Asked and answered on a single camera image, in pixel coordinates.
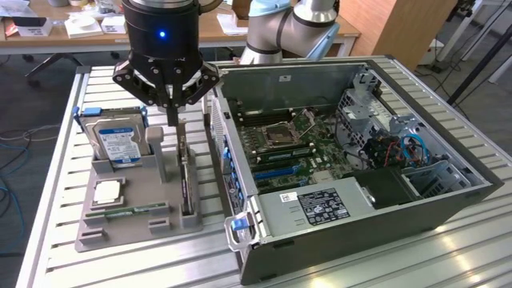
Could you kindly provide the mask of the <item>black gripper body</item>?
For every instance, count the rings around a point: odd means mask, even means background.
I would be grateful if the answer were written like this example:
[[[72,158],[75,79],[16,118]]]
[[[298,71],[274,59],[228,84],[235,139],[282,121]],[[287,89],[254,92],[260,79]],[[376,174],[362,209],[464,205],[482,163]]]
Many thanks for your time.
[[[123,1],[131,44],[130,66],[155,86],[200,82],[198,1]]]

